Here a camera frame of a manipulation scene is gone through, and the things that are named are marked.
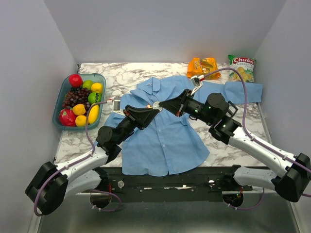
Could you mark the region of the light blue button shirt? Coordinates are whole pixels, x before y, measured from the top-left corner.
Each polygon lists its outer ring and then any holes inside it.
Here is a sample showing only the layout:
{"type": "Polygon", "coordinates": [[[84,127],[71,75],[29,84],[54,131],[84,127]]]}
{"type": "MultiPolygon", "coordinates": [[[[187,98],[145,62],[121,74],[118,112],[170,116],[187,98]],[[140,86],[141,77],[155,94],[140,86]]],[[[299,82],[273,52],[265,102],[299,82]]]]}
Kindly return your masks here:
{"type": "MultiPolygon", "coordinates": [[[[193,84],[185,76],[151,77],[121,98],[121,106],[146,107],[179,96],[193,84]]],[[[121,166],[127,175],[165,176],[198,166],[258,166],[259,161],[241,150],[226,146],[208,133],[202,122],[189,115],[176,117],[166,110],[156,115],[145,130],[136,130],[122,144],[110,166],[121,166]]]]}

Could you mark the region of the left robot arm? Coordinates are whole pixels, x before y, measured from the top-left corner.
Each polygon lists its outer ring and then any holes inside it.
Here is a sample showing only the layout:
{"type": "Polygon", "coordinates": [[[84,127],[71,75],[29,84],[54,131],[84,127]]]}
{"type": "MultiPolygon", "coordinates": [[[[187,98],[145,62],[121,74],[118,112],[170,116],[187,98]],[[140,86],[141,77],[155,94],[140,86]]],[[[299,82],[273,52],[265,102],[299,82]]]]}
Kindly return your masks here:
{"type": "Polygon", "coordinates": [[[123,110],[124,119],[117,127],[100,127],[96,140],[91,142],[90,151],[64,163],[44,163],[25,190],[25,194],[34,203],[35,215],[48,215],[66,197],[87,190],[113,196],[113,193],[107,191],[108,176],[100,167],[113,161],[121,151],[119,145],[135,129],[147,128],[161,111],[162,107],[156,103],[151,108],[127,105],[123,110]]]}

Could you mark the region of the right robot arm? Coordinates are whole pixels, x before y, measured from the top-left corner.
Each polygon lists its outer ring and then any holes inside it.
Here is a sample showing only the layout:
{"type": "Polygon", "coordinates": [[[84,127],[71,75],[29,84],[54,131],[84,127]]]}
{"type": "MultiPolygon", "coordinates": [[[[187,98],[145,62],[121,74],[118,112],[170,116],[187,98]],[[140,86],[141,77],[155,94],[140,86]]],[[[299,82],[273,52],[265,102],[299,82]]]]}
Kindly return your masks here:
{"type": "Polygon", "coordinates": [[[218,141],[239,148],[268,167],[260,169],[239,167],[224,177],[224,186],[235,190],[240,185],[258,186],[276,191],[282,198],[298,202],[311,181],[311,160],[300,153],[283,151],[250,133],[233,119],[229,107],[220,93],[212,93],[205,103],[193,99],[191,90],[184,90],[178,97],[159,103],[177,117],[187,113],[210,126],[209,133],[218,141]]]}

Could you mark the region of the black brooch box red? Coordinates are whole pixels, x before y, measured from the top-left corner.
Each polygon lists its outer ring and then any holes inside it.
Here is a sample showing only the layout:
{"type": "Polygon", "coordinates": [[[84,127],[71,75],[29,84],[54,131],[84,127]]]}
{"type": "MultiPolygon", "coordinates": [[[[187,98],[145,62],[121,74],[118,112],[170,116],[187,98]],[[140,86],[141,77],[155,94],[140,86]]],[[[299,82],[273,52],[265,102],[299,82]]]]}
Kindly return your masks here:
{"type": "Polygon", "coordinates": [[[235,104],[233,104],[231,101],[228,101],[228,111],[227,111],[227,115],[232,118],[235,116],[235,114],[237,113],[238,108],[235,104]]]}

